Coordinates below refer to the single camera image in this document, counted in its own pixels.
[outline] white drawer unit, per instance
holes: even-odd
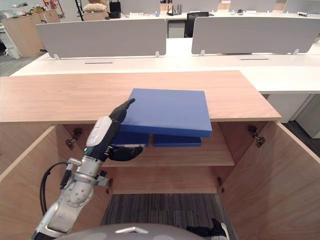
[[[184,38],[185,21],[169,21],[168,22],[168,38]]]

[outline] gray partition panel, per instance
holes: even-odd
[[[232,0],[229,11],[235,12],[239,9],[254,10],[257,12],[272,11],[276,5],[277,0]]]
[[[178,4],[182,4],[182,12],[190,11],[214,12],[218,9],[219,0],[174,0],[173,5],[177,8]]]
[[[120,0],[121,11],[128,13],[154,14],[160,12],[159,0]]]
[[[320,13],[319,0],[287,0],[283,11],[290,13],[311,12]]]
[[[38,24],[51,57],[116,57],[166,54],[166,20],[102,20]]]
[[[306,53],[320,33],[320,18],[197,17],[192,53]]]

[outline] stuffed toy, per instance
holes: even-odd
[[[91,12],[98,13],[98,12],[105,11],[106,8],[107,6],[101,3],[89,3],[84,6],[83,11],[85,11],[86,13],[91,13]]]

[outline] blue box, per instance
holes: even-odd
[[[149,134],[137,132],[118,132],[112,140],[112,144],[118,147],[148,147]]]
[[[201,147],[201,138],[197,136],[172,136],[155,134],[155,147]]]
[[[188,137],[212,132],[204,91],[134,88],[120,131]]]

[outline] black cable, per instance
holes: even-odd
[[[60,161],[57,162],[55,164],[53,164],[51,167],[48,168],[47,171],[45,171],[42,179],[41,179],[41,184],[40,184],[40,192],[39,192],[39,198],[40,198],[40,206],[41,206],[41,211],[42,211],[42,215],[44,216],[47,212],[47,203],[46,203],[46,182],[47,182],[47,178],[50,175],[50,171],[57,165],[60,164],[65,164],[68,165],[67,162],[65,161]]]

